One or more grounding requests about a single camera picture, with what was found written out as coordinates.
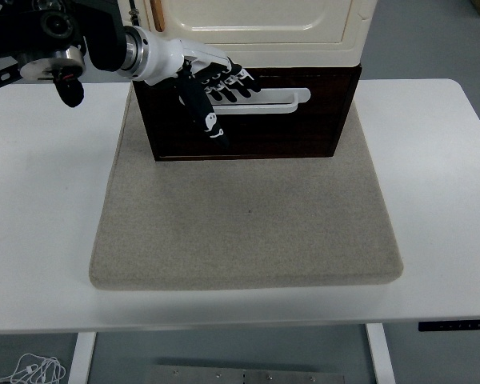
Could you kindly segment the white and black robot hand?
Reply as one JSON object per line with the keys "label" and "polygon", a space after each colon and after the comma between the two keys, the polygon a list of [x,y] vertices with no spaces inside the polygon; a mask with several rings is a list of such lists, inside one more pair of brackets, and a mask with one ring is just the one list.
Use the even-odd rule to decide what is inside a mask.
{"label": "white and black robot hand", "polygon": [[210,99],[237,101],[237,94],[248,98],[261,90],[249,72],[233,62],[225,52],[200,42],[165,40],[142,32],[145,44],[138,75],[150,86],[167,80],[178,92],[194,123],[223,148],[229,139],[221,128]]}

